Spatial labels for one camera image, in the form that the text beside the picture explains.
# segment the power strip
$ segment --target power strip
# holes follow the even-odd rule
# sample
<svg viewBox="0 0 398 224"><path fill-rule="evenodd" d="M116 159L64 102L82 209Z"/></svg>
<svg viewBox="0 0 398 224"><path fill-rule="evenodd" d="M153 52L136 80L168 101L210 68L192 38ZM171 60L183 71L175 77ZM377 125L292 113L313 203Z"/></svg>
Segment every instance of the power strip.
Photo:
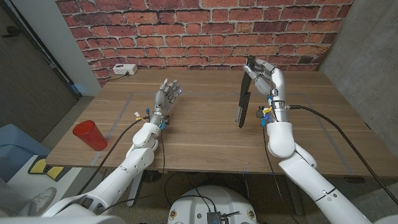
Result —
<svg viewBox="0 0 398 224"><path fill-rule="evenodd" d="M136 64L116 64L113 67L113 72L116 75L125 75L128 74L129 75L133 75L137 72L138 68Z"/></svg>

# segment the concrete wall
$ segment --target concrete wall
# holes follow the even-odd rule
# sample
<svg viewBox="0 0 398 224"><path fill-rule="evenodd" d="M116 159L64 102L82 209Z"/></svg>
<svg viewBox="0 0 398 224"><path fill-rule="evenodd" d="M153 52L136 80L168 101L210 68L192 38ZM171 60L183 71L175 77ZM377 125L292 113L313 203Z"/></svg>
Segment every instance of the concrete wall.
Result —
<svg viewBox="0 0 398 224"><path fill-rule="evenodd" d="M319 70L398 157L398 1L355 1Z"/></svg>

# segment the red brick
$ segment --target red brick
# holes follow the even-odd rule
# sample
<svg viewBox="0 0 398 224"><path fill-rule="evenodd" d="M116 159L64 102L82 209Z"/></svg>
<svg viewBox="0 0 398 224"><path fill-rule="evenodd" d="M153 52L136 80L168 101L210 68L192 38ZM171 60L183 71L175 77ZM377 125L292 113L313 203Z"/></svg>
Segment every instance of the red brick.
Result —
<svg viewBox="0 0 398 224"><path fill-rule="evenodd" d="M297 63L299 57L291 57L291 56L275 56L270 55L268 58L269 63L274 64L287 64L287 63Z"/></svg>
<svg viewBox="0 0 398 224"><path fill-rule="evenodd" d="M236 33L251 33L253 24L251 22L239 22L236 24Z"/></svg>
<svg viewBox="0 0 398 224"><path fill-rule="evenodd" d="M156 48L147 48L145 51L147 52L148 57L159 56L159 50Z"/></svg>
<svg viewBox="0 0 398 224"><path fill-rule="evenodd" d="M137 37L138 46L163 46L163 38L161 37Z"/></svg>
<svg viewBox="0 0 398 224"><path fill-rule="evenodd" d="M272 43L272 35L271 34L260 34L258 44L271 44Z"/></svg>
<svg viewBox="0 0 398 224"><path fill-rule="evenodd" d="M228 10L213 10L213 22L228 21Z"/></svg>
<svg viewBox="0 0 398 224"><path fill-rule="evenodd" d="M145 10L147 6L145 5L144 0L129 0L130 6L132 10Z"/></svg>
<svg viewBox="0 0 398 224"><path fill-rule="evenodd" d="M94 3L90 1L79 1L79 5L83 12L96 12L98 11Z"/></svg>
<svg viewBox="0 0 398 224"><path fill-rule="evenodd" d="M221 35L213 35L213 37L211 38L211 43L213 43L213 45L225 45L226 37L223 37Z"/></svg>
<svg viewBox="0 0 398 224"><path fill-rule="evenodd" d="M234 47L232 49L232 55L246 55L247 47Z"/></svg>
<svg viewBox="0 0 398 224"><path fill-rule="evenodd" d="M164 58L140 58L139 62L141 65L166 65Z"/></svg>
<svg viewBox="0 0 398 224"><path fill-rule="evenodd" d="M253 32L283 32L287 27L287 22L257 22L254 24Z"/></svg>
<svg viewBox="0 0 398 224"><path fill-rule="evenodd" d="M210 45L210 36L182 37L182 45Z"/></svg>
<svg viewBox="0 0 398 224"><path fill-rule="evenodd" d="M320 19L333 19L336 17L338 11L337 6L323 6L321 13L319 14Z"/></svg>
<svg viewBox="0 0 398 224"><path fill-rule="evenodd" d="M309 21L304 31L337 31L341 21Z"/></svg>
<svg viewBox="0 0 398 224"><path fill-rule="evenodd" d="M229 34L234 32L234 25L228 23L203 24L205 34Z"/></svg>
<svg viewBox="0 0 398 224"><path fill-rule="evenodd" d="M204 55L229 55L231 54L231 47L204 47Z"/></svg>
<svg viewBox="0 0 398 224"><path fill-rule="evenodd" d="M180 24L170 24L170 25L156 25L154 26L154 31L156 34L183 34L184 26Z"/></svg>
<svg viewBox="0 0 398 224"><path fill-rule="evenodd" d="M239 0L240 6L253 6L256 0Z"/></svg>
<svg viewBox="0 0 398 224"><path fill-rule="evenodd" d="M126 23L126 21L123 18L123 15L120 13L108 14L108 18L111 21L112 25L120 25Z"/></svg>
<svg viewBox="0 0 398 224"><path fill-rule="evenodd" d="M90 47L88 46L86 40L78 40L78 41L77 41L77 45L79 45L79 48L82 49L82 50L87 50L87 49L90 48Z"/></svg>
<svg viewBox="0 0 398 224"><path fill-rule="evenodd" d="M294 0L257 0L258 6L290 6L293 3Z"/></svg>
<svg viewBox="0 0 398 224"><path fill-rule="evenodd" d="M215 65L215 66L205 66L205 70L229 70L229 66L226 65Z"/></svg>
<svg viewBox="0 0 398 224"><path fill-rule="evenodd" d="M261 20L262 9L231 9L229 19L235 21Z"/></svg>
<svg viewBox="0 0 398 224"><path fill-rule="evenodd" d="M186 56L187 49L185 47L165 47L160 49L162 56Z"/></svg>
<svg viewBox="0 0 398 224"><path fill-rule="evenodd" d="M295 54L297 55L319 55L324 54L329 47L321 46L300 46L297 47Z"/></svg>
<svg viewBox="0 0 398 224"><path fill-rule="evenodd" d="M124 17L130 24L133 23L157 23L157 14L155 12L129 12Z"/></svg>
<svg viewBox="0 0 398 224"><path fill-rule="evenodd" d="M65 20L65 22L67 22L67 25L69 27L77 26L77 22L72 16L64 16L63 19Z"/></svg>
<svg viewBox="0 0 398 224"><path fill-rule="evenodd" d="M88 39L87 41L92 49L119 47L119 43L118 40L116 40L116 38L94 38L94 39Z"/></svg>
<svg viewBox="0 0 398 224"><path fill-rule="evenodd" d="M144 57L144 49L118 49L119 56Z"/></svg>
<svg viewBox="0 0 398 224"><path fill-rule="evenodd" d="M76 1L57 1L56 3L62 14L71 14L80 11Z"/></svg>
<svg viewBox="0 0 398 224"><path fill-rule="evenodd" d="M131 36L137 34L137 28L133 26L107 26L109 35L113 36Z"/></svg>
<svg viewBox="0 0 398 224"><path fill-rule="evenodd" d="M337 14L337 18L345 18L351 6L342 6Z"/></svg>
<svg viewBox="0 0 398 224"><path fill-rule="evenodd" d="M151 25L142 25L138 27L138 33L139 35L152 35L154 31Z"/></svg>
<svg viewBox="0 0 398 224"><path fill-rule="evenodd" d="M159 14L160 22L163 23L174 23L174 12L161 12Z"/></svg>
<svg viewBox="0 0 398 224"><path fill-rule="evenodd" d="M199 9L199 0L182 0L184 9Z"/></svg>
<svg viewBox="0 0 398 224"><path fill-rule="evenodd" d="M209 65L221 65L223 63L223 58L209 57L207 61L208 61Z"/></svg>
<svg viewBox="0 0 398 224"><path fill-rule="evenodd" d="M322 34L310 34L307 39L307 43L315 43L319 44L322 42L323 36Z"/></svg>
<svg viewBox="0 0 398 224"><path fill-rule="evenodd" d="M94 71L94 75L97 78L109 78L111 76L106 68Z"/></svg>
<svg viewBox="0 0 398 224"><path fill-rule="evenodd" d="M119 38L120 45L122 47L133 47L134 46L134 41L131 38L125 37L125 38Z"/></svg>
<svg viewBox="0 0 398 224"><path fill-rule="evenodd" d="M188 48L189 56L200 56L201 48L200 47L190 47Z"/></svg>
<svg viewBox="0 0 398 224"><path fill-rule="evenodd" d="M147 0L149 9L182 9L181 0Z"/></svg>
<svg viewBox="0 0 398 224"><path fill-rule="evenodd" d="M90 66L90 68L91 68L92 70L102 68L99 61L88 62L88 65Z"/></svg>
<svg viewBox="0 0 398 224"><path fill-rule="evenodd" d="M279 48L280 54L292 54L295 47L293 45L285 45Z"/></svg>
<svg viewBox="0 0 398 224"><path fill-rule="evenodd" d="M139 60L138 60L138 58L128 57L127 58L127 63L139 65Z"/></svg>
<svg viewBox="0 0 398 224"><path fill-rule="evenodd" d="M187 24L187 34L199 34L200 24Z"/></svg>
<svg viewBox="0 0 398 224"><path fill-rule="evenodd" d="M114 51L114 49L101 49L102 54L104 55L104 57L116 57L118 56L116 54L116 51Z"/></svg>
<svg viewBox="0 0 398 224"><path fill-rule="evenodd" d="M77 14L74 17L79 25L95 26L111 24L111 21L109 20L107 15L102 12Z"/></svg>
<svg viewBox="0 0 398 224"><path fill-rule="evenodd" d="M93 34L88 30L86 27L79 27L79 28L71 28L70 32L76 39L85 38L85 37L92 37Z"/></svg>
<svg viewBox="0 0 398 224"><path fill-rule="evenodd" d="M268 54L274 54L277 51L278 51L278 47L276 47L276 46L249 47L248 55L268 55Z"/></svg>
<svg viewBox="0 0 398 224"><path fill-rule="evenodd" d="M203 7L230 7L237 6L237 0L201 0Z"/></svg>
<svg viewBox="0 0 398 224"><path fill-rule="evenodd" d="M337 34L325 34L325 38L323 39L323 44L331 44L335 39Z"/></svg>
<svg viewBox="0 0 398 224"><path fill-rule="evenodd" d="M225 57L224 63L231 65L243 65L246 63L246 57Z"/></svg>
<svg viewBox="0 0 398 224"><path fill-rule="evenodd" d="M292 6L286 7L282 14L281 19L314 19L317 17L319 7L314 6Z"/></svg>
<svg viewBox="0 0 398 224"><path fill-rule="evenodd" d="M257 35L229 35L228 45L252 45L257 43Z"/></svg>
<svg viewBox="0 0 398 224"><path fill-rule="evenodd" d="M280 34L275 36L275 44L303 44L305 34Z"/></svg>
<svg viewBox="0 0 398 224"><path fill-rule="evenodd" d="M180 58L168 58L167 63L169 65L181 65L181 59Z"/></svg>
<svg viewBox="0 0 398 224"><path fill-rule="evenodd" d="M129 9L127 0L95 0L98 10L111 12Z"/></svg>
<svg viewBox="0 0 398 224"><path fill-rule="evenodd" d="M102 54L100 50L86 50L83 51L83 55L87 59L99 59L102 58Z"/></svg>
<svg viewBox="0 0 398 224"><path fill-rule="evenodd" d="M270 7L264 11L264 20L277 20L279 19L280 9Z"/></svg>
<svg viewBox="0 0 398 224"><path fill-rule="evenodd" d="M181 46L180 37L166 37L166 44L168 46Z"/></svg>
<svg viewBox="0 0 398 224"><path fill-rule="evenodd" d="M303 29L304 24L305 22L302 21L290 22L289 25L287 26L287 31L291 32L301 31Z"/></svg>
<svg viewBox="0 0 398 224"><path fill-rule="evenodd" d="M315 0L315 4L341 4L350 3L353 0Z"/></svg>
<svg viewBox="0 0 398 224"><path fill-rule="evenodd" d="M117 63L126 63L126 60L124 58L106 58L99 60L101 63L102 67L113 67Z"/></svg>
<svg viewBox="0 0 398 224"><path fill-rule="evenodd" d="M205 57L183 57L181 58L182 65L207 65Z"/></svg>
<svg viewBox="0 0 398 224"><path fill-rule="evenodd" d="M90 29L91 29L91 32L96 37L106 37L106 36L108 36L108 32L106 31L105 26L91 27Z"/></svg>
<svg viewBox="0 0 398 224"><path fill-rule="evenodd" d="M288 71L304 71L304 72L312 72L317 69L317 65L291 65L289 66Z"/></svg>
<svg viewBox="0 0 398 224"><path fill-rule="evenodd" d="M177 22L207 22L209 20L210 11L177 12Z"/></svg>

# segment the wire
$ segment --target wire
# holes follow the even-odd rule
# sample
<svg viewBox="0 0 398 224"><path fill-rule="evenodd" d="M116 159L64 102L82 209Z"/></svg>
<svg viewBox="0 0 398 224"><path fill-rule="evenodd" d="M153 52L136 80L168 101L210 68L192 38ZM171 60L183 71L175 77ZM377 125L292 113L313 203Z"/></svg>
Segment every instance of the wire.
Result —
<svg viewBox="0 0 398 224"><path fill-rule="evenodd" d="M354 144L349 140L349 138L347 137L347 135L343 132L343 130L336 124L334 123L331 119L329 119L328 117L326 117L325 115L317 112L314 109L308 108L306 106L301 106L301 105L290 105L291 110L294 109L305 109L307 111L310 111L316 115L318 115L319 117L323 118L325 121L329 122L331 125L333 125L337 131L342 135L342 137L345 139L345 141L349 144L349 146L351 146L351 148L353 149L353 151L355 152L355 154L359 157L359 159L362 161L362 163L365 165L365 167L368 169L368 171L372 174L372 176L375 178L375 180L379 183L379 185L386 191L386 193L388 194L388 196L390 196L390 198L398 205L398 199L391 193L391 191L381 182L381 180L379 179L379 177L376 175L376 173L372 170L372 168L369 166L369 164L366 162L365 158L361 155L361 153L357 150L357 148L354 146Z"/></svg>
<svg viewBox="0 0 398 224"><path fill-rule="evenodd" d="M104 212L107 211L108 209L113 208L113 207L115 207L115 206L117 206L117 205L120 205L121 203L126 203L126 202L129 202L129 201L132 201L132 200L138 200L138 199L142 199L142 198L152 197L152 196L154 196L155 194L157 194L157 192L154 193L154 194L151 194L151 195L146 195L146 196L142 196L142 197L138 197L138 198L131 198L131 199L127 199L127 200L123 200L123 201L114 203L113 205L110 205L110 206L106 207L102 212L99 212L98 215L101 215L102 213L104 213Z"/></svg>
<svg viewBox="0 0 398 224"><path fill-rule="evenodd" d="M279 193L280 199L281 199L282 203L284 204L285 211L293 218L295 223L299 224L298 221L294 218L294 216L287 210L286 203L285 203L284 198L282 197L282 194L280 192L279 184L276 179L274 169L272 168L271 161L269 160L269 156L268 156L267 143L266 143L266 131L265 131L264 127L262 127L262 137L264 138L264 148L266 149L267 160L268 160L269 166L271 168L272 175L274 176L275 184L276 184L276 187L278 188L278 193Z"/></svg>
<svg viewBox="0 0 398 224"><path fill-rule="evenodd" d="M113 144L112 148L109 150L109 152L107 153L107 155L104 157L104 159L102 160L101 164L97 167L97 169L95 170L94 174L91 175L90 179L87 180L87 183L80 189L80 191L77 193L77 195L80 195L88 186L88 184L90 184L90 182L94 179L95 175L98 173L98 171L100 171L102 165L104 165L106 159L109 157L109 155L112 153L113 149L116 147L116 145L118 144L118 142L120 141L120 139L123 137L124 133L126 133L131 127L133 127L135 124L137 124L140 120L137 120L135 122L133 122L132 124L130 124L130 126L128 126L118 137L118 139L116 140L116 142Z"/></svg>

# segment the red cup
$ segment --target red cup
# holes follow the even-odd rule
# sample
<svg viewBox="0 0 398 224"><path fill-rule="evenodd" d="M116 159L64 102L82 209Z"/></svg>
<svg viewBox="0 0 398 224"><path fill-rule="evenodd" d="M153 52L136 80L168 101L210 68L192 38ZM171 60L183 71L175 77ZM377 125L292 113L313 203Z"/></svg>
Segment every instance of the red cup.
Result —
<svg viewBox="0 0 398 224"><path fill-rule="evenodd" d="M94 121L83 121L76 125L73 134L96 151L101 151L108 145Z"/></svg>

